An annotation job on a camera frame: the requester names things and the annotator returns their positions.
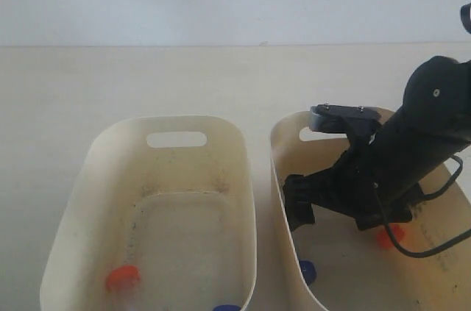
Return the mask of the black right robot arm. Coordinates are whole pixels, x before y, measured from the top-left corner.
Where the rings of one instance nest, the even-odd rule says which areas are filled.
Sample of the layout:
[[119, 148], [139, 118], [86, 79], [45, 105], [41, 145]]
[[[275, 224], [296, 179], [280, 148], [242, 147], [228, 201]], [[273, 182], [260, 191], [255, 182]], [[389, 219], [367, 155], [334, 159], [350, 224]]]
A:
[[421, 64], [385, 122], [371, 108], [318, 104], [309, 128], [344, 134], [349, 146], [329, 168], [287, 176], [290, 230], [313, 224], [314, 207], [350, 217], [362, 231], [409, 222], [409, 204], [421, 199], [413, 187], [470, 145], [470, 63], [435, 56]]

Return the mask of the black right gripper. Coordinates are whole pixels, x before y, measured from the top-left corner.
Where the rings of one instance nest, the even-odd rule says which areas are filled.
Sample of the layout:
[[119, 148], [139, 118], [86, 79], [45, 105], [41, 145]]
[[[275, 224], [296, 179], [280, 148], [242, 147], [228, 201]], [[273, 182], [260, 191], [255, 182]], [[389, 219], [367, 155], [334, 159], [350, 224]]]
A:
[[[353, 218], [360, 231], [411, 222], [411, 200], [422, 194], [423, 136], [414, 130], [380, 130], [347, 138], [350, 147], [322, 172], [327, 182], [318, 205]], [[314, 174], [288, 175], [283, 195], [291, 232], [316, 223]]]

